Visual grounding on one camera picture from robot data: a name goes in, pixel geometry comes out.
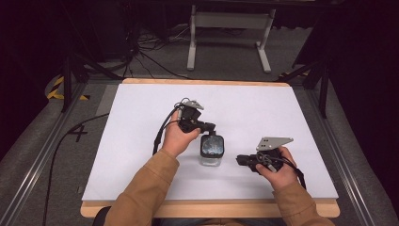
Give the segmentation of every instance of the hand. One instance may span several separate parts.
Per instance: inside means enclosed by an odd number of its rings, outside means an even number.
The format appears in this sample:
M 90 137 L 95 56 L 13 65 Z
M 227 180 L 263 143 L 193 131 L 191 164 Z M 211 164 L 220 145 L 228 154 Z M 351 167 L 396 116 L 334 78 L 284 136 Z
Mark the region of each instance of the hand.
M 282 156 L 286 157 L 294 164 L 294 166 L 296 166 L 296 163 L 287 148 L 279 147 L 279 151 Z M 282 168 L 277 172 L 270 171 L 262 164 L 257 164 L 256 170 L 258 170 L 258 172 L 270 182 L 274 190 L 282 189 L 285 186 L 297 182 L 297 175 L 294 169 L 287 164 L 283 164 Z
M 178 125 L 178 111 L 175 111 L 170 117 L 170 121 L 165 132 L 165 139 L 162 149 L 177 157 L 179 154 L 187 149 L 188 144 L 197 138 L 200 134 L 200 129 L 197 128 L 190 133 L 184 133 Z

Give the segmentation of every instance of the white metal stand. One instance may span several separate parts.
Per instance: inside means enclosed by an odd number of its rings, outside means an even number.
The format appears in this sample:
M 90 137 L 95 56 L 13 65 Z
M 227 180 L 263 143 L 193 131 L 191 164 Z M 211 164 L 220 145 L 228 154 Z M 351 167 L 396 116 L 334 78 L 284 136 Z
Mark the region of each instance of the white metal stand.
M 270 10 L 269 14 L 246 14 L 246 13 L 220 13 L 220 12 L 197 12 L 196 6 L 191 8 L 191 41 L 188 51 L 187 70 L 193 71 L 196 61 L 196 27 L 228 27 L 245 29 L 262 29 L 263 38 L 256 42 L 259 57 L 265 73 L 270 73 L 270 64 L 267 60 L 264 46 L 270 33 L 276 10 Z

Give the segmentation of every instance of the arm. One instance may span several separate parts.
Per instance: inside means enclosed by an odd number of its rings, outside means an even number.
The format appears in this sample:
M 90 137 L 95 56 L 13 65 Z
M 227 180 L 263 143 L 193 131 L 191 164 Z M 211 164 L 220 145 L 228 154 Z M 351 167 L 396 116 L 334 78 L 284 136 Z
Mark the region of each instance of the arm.
M 296 165 L 288 149 L 280 147 L 279 150 L 282 156 Z M 316 203 L 297 181 L 294 169 L 286 164 L 276 173 L 261 164 L 256 169 L 275 190 L 273 195 L 287 225 L 334 225 L 329 219 L 317 214 Z
M 170 121 L 177 120 L 175 112 Z M 168 125 L 161 150 L 135 175 L 109 210 L 106 226 L 151 225 L 152 217 L 164 201 L 176 174 L 176 157 L 199 135 L 199 130 L 185 134 L 177 122 Z

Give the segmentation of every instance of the white paper sheet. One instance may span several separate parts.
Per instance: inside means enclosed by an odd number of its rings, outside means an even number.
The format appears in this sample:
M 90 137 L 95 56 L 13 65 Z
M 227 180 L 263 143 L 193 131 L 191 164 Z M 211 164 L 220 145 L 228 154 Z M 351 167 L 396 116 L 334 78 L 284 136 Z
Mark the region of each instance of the white paper sheet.
M 256 153 L 261 137 L 292 137 L 285 145 L 314 198 L 338 198 L 290 87 L 121 84 L 112 105 L 83 201 L 113 201 L 152 156 L 153 141 L 173 106 L 187 97 L 205 109 L 225 140 L 219 167 L 199 163 L 200 136 L 178 157 L 167 200 L 273 199 L 271 185 L 238 154 Z

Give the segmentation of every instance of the brown sleeve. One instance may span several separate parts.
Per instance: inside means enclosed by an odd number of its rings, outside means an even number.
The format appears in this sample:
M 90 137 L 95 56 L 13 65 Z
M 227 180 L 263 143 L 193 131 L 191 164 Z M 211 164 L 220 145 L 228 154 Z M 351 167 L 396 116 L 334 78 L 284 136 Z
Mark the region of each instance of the brown sleeve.
M 273 195 L 287 225 L 334 225 L 329 219 L 317 214 L 316 203 L 299 183 L 274 191 Z
M 178 167 L 175 157 L 162 150 L 156 153 L 118 196 L 106 216 L 105 225 L 151 225 Z

